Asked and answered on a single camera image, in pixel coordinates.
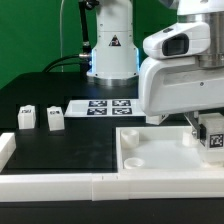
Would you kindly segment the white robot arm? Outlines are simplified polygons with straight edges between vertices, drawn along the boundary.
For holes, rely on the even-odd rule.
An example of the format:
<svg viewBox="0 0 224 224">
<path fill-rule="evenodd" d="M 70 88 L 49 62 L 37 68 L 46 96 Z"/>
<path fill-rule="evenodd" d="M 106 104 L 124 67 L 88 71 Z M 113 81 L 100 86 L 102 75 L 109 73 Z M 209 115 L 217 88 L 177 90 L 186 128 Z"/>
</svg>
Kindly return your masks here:
<svg viewBox="0 0 224 224">
<path fill-rule="evenodd" d="M 197 139 L 208 127 L 201 110 L 224 107 L 224 0 L 159 0 L 177 11 L 177 22 L 133 43 L 132 0 L 99 0 L 97 44 L 87 77 L 104 85 L 137 78 L 140 106 L 149 116 L 182 113 Z"/>
</svg>

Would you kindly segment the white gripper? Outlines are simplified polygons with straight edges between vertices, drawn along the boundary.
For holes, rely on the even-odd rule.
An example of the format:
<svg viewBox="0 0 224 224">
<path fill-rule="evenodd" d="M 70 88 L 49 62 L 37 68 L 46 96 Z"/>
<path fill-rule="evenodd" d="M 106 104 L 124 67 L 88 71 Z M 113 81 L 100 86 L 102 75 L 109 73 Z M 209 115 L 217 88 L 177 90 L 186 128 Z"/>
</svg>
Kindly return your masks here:
<svg viewBox="0 0 224 224">
<path fill-rule="evenodd" d="M 203 69 L 197 55 L 210 47 L 204 22 L 176 23 L 143 41 L 138 95 L 148 116 L 184 113 L 195 139 L 206 138 L 198 110 L 224 107 L 224 68 Z"/>
</svg>

